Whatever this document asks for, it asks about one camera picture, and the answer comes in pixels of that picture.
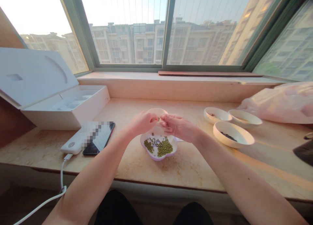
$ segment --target charging cable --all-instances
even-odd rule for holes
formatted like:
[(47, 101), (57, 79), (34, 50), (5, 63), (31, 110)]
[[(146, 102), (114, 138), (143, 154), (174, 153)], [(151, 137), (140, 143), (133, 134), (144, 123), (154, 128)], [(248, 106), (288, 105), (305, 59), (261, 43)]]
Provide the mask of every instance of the charging cable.
[(60, 198), (61, 196), (63, 196), (66, 192), (67, 187), (63, 186), (63, 167), (66, 161), (68, 161), (71, 157), (72, 157), (72, 153), (68, 153), (65, 157), (64, 157), (64, 161), (62, 163), (61, 166), (61, 193), (59, 195), (56, 195), (54, 197), (51, 197), (50, 199), (46, 200), (45, 202), (43, 202), (40, 206), (38, 206), (37, 208), (35, 208), (32, 212), (30, 212), (28, 215), (26, 215), (24, 218), (22, 218), (20, 221), (18, 221), (17, 223), (14, 223), (14, 225), (19, 225), (22, 222), (24, 222), (26, 219), (28, 219), (30, 216), (32, 216), (37, 210), (39, 210), (41, 207), (43, 207), (45, 204), (49, 203), (50, 201), (53, 201), (54, 199)]

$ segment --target phone screen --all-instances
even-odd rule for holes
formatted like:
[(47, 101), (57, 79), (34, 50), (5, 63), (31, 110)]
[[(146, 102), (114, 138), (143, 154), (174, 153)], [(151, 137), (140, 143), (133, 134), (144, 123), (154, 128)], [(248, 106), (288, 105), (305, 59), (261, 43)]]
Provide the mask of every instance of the phone screen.
[(109, 142), (115, 123), (110, 121), (109, 124), (101, 125), (96, 129), (92, 141), (82, 152), (83, 155), (97, 155)]

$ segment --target plastic bag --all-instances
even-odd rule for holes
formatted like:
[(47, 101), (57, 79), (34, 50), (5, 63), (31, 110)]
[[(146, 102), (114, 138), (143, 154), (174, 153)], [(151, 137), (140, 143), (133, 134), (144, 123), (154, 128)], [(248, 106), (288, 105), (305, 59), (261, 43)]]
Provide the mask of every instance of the plastic bag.
[(313, 82), (296, 82), (266, 88), (242, 101), (237, 108), (261, 119), (281, 122), (313, 123)]

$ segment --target open box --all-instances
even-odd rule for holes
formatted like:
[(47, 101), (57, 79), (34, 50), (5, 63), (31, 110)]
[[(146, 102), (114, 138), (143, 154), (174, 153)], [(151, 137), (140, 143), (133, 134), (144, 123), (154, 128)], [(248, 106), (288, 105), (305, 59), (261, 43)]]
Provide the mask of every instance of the open box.
[(57, 51), (0, 48), (0, 95), (46, 130), (79, 130), (110, 100), (106, 86), (81, 86)]

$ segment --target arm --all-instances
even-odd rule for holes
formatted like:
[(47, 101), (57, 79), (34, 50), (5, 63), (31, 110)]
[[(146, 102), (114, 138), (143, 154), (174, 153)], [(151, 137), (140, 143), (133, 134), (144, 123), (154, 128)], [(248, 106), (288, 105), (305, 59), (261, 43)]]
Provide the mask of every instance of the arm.
[(156, 122), (157, 116), (152, 113), (135, 116), (79, 173), (43, 224), (88, 224), (112, 184), (127, 145)]
[(161, 118), (168, 134), (196, 146), (251, 224), (307, 224), (285, 198), (204, 131), (176, 115)]

